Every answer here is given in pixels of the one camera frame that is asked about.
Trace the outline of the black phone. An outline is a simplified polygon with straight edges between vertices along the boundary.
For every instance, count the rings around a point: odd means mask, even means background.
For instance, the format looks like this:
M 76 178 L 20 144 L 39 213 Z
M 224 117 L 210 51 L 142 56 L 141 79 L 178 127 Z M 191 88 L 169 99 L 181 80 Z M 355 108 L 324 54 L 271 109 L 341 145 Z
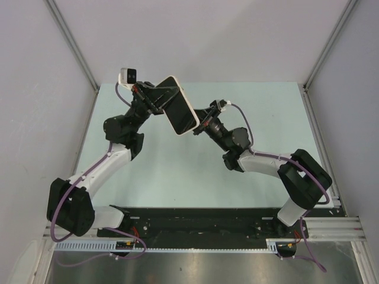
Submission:
M 178 89 L 177 94 L 163 108 L 176 135 L 184 135 L 200 125 L 200 120 L 176 77 L 168 76 L 158 84 L 158 87 Z

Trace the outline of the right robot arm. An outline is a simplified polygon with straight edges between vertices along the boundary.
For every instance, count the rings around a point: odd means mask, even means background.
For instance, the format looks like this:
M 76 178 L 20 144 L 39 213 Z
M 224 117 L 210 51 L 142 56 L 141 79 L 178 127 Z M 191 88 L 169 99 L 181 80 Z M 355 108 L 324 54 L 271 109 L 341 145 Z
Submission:
M 250 125 L 227 130 L 219 115 L 230 105 L 229 101 L 213 101 L 208 108 L 195 110 L 200 121 L 195 135 L 206 133 L 224 152 L 223 161 L 229 170 L 255 172 L 282 181 L 289 198 L 273 222 L 274 233 L 288 237 L 294 224 L 316 205 L 327 205 L 327 190 L 332 178 L 305 150 L 290 154 L 274 154 L 253 149 Z

